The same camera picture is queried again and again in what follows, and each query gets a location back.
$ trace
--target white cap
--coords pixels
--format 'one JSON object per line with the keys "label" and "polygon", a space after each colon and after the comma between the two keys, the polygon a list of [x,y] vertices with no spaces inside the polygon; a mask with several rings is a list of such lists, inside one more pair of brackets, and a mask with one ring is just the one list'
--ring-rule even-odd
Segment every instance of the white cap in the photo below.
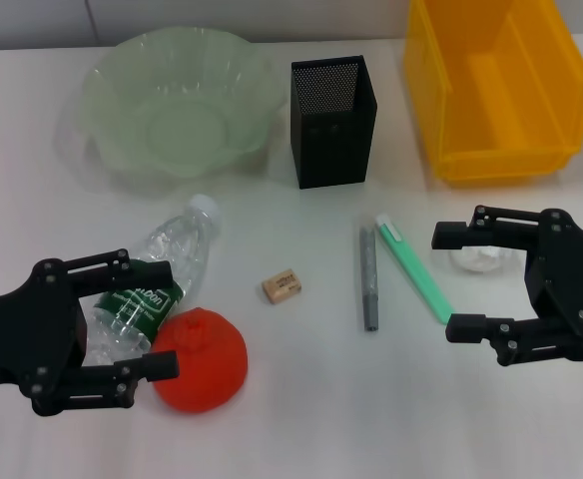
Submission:
{"label": "white cap", "polygon": [[221,209],[219,205],[207,195],[194,195],[189,206],[203,212],[210,219],[216,231],[221,228]]}

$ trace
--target mesh pattern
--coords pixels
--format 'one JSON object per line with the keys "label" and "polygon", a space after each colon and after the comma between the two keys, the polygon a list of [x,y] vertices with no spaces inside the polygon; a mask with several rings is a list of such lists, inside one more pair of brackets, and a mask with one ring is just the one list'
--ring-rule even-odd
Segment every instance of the mesh pattern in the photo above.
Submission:
{"label": "mesh pattern", "polygon": [[293,70],[303,115],[353,110],[358,65],[348,63]]}

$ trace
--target white wall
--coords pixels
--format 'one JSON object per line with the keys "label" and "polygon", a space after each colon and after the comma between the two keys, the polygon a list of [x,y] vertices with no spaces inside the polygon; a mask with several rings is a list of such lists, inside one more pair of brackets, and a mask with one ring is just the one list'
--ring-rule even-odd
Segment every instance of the white wall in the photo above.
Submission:
{"label": "white wall", "polygon": [[95,44],[83,0],[0,0],[0,49]]}
{"label": "white wall", "polygon": [[[583,0],[555,1],[571,31],[583,33]],[[0,48],[92,46],[97,35],[101,44],[113,45],[167,25],[216,27],[255,41],[401,37],[408,3],[409,0],[0,0]]]}

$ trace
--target green bottle label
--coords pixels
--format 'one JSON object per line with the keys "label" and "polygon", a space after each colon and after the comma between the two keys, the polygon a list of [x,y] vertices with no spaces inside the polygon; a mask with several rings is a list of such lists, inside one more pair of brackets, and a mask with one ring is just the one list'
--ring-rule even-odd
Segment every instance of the green bottle label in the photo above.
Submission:
{"label": "green bottle label", "polygon": [[154,342],[159,327],[174,306],[183,299],[183,290],[174,283],[167,289],[127,289],[106,292],[94,307],[105,309],[125,324],[139,329]]}

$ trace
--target gray pencil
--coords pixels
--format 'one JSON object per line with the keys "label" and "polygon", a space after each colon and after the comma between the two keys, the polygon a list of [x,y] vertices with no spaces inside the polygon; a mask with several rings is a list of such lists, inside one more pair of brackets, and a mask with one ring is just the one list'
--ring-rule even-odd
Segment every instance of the gray pencil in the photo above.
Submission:
{"label": "gray pencil", "polygon": [[364,329],[378,331],[378,274],[375,267],[375,232],[360,228],[360,275]]}

